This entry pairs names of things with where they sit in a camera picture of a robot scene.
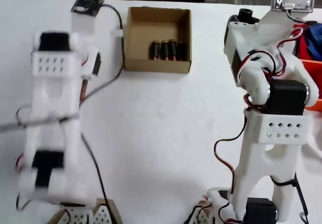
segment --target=red wire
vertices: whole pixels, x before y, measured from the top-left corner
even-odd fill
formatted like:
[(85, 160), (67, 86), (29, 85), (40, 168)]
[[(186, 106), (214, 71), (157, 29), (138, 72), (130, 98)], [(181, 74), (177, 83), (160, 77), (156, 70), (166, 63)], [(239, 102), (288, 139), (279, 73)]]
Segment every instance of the red wire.
[[(246, 56), (245, 59), (242, 60), (240, 66), (238, 68), (237, 77), (239, 77), (240, 70), (243, 68), (243, 66), (246, 64), (246, 62), (249, 60), (249, 58), (252, 57), (254, 54), (257, 54), (257, 53), (263, 53), (263, 54), (266, 54), (266, 55), (272, 57), (270, 53), (268, 53), (267, 51), (264, 51), (264, 50), (256, 50), (256, 51), (250, 53), (248, 56)], [(265, 72), (265, 75), (268, 75), (268, 76), (271, 76), (272, 74), (273, 74), (273, 72), (271, 72), (271, 73)]]
[(18, 167), (19, 167), (19, 162), (20, 162), (20, 160), (22, 159), (23, 156), (24, 156), (24, 153), (20, 154), (19, 157), (16, 160), (16, 164), (15, 164), (15, 170), (16, 170), (16, 172), (20, 172), (21, 171), (21, 167), (20, 167), (20, 169), (18, 169)]
[(89, 60), (89, 55), (87, 55), (87, 59), (82, 63), (82, 66), (84, 66), (88, 60)]

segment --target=red object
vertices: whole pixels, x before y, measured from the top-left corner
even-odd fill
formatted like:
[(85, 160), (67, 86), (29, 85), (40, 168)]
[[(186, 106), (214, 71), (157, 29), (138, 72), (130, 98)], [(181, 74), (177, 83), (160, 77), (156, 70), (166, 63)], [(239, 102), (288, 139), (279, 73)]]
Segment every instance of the red object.
[[(305, 29), (306, 24), (295, 24), (293, 26), (293, 28), (299, 28), (299, 27)], [(309, 55), (309, 53), (307, 51), (307, 43), (306, 43), (304, 34), (299, 38), (297, 57), (300, 59), (312, 60), (311, 56)]]
[(317, 103), (312, 107), (307, 107), (307, 110), (322, 112), (322, 62), (313, 60), (302, 60), (302, 62), (319, 89)]

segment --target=cardboard box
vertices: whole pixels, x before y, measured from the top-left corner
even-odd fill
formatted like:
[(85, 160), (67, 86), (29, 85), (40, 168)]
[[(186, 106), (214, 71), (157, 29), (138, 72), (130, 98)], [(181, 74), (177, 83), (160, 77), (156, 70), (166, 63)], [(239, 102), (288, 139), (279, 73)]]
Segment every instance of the cardboard box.
[[(170, 39), (187, 43), (187, 61), (149, 59), (154, 40)], [(191, 11), (129, 8), (125, 41), (125, 70), (187, 74), (191, 66)]]

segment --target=white table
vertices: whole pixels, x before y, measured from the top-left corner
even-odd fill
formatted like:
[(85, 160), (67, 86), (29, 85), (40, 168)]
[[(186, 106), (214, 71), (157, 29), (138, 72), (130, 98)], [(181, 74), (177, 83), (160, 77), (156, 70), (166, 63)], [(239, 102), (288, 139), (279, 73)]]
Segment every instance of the white table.
[[(36, 31), (70, 30), (75, 0), (0, 0), (0, 116), (14, 120), (16, 109), (31, 102), (30, 53)], [(89, 100), (82, 109), (83, 130), (100, 165), (107, 195), (124, 223), (182, 223), (211, 187), (229, 187), (230, 172), (213, 155), (213, 143), (235, 136), (243, 124), (244, 91), (235, 87), (223, 54), (229, 16), (241, 6), (106, 1), (126, 22), (130, 6), (192, 10), (192, 68), (188, 75), (124, 72), (120, 79)], [(270, 8), (253, 6), (261, 18)], [(313, 15), (322, 20), (322, 10)], [(121, 63), (119, 39), (111, 36), (118, 19), (100, 11), (96, 38), (103, 64), (89, 90), (110, 79)], [(33, 203), (16, 213), (18, 176), (15, 158), (23, 151), (23, 131), (0, 135), (0, 216), (2, 223), (45, 223), (56, 208)], [(223, 143), (219, 153), (237, 166), (242, 140)], [(102, 197), (94, 165), (85, 148), (84, 169)], [(321, 163), (309, 151), (299, 161), (298, 177), (309, 208), (310, 223), (320, 223)], [(264, 178), (252, 196), (270, 196), (273, 184)], [(300, 201), (294, 198), (287, 223), (302, 223)]]

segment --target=white robot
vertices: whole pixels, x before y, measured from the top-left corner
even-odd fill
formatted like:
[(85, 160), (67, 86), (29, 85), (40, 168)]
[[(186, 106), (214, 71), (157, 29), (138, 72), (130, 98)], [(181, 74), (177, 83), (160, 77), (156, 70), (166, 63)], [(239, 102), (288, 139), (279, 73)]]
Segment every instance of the white robot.
[[(209, 223), (285, 222), (297, 189), (304, 209), (301, 218), (308, 224), (296, 163), (311, 122), (303, 111), (316, 103), (319, 94), (300, 59), (292, 54), (294, 40), (303, 32), (293, 25), (304, 21), (290, 12), (310, 13), (313, 5), (314, 0), (273, 0), (272, 10), (260, 21), (247, 9), (228, 21), (224, 52), (236, 86), (247, 91), (249, 108), (239, 165), (234, 170), (226, 164), (233, 173), (232, 186), (207, 192), (212, 213)], [(274, 147), (266, 151), (269, 144)], [(275, 184), (272, 201), (249, 198), (264, 176), (271, 176)]]
[(96, 205), (79, 167), (79, 104), (87, 80), (97, 76), (101, 64), (94, 44), (94, 23), (102, 3), (77, 0), (71, 10), (71, 33), (49, 31), (35, 37), (29, 121), (60, 120), (26, 129), (19, 193), (27, 199), (64, 207), (91, 209)]

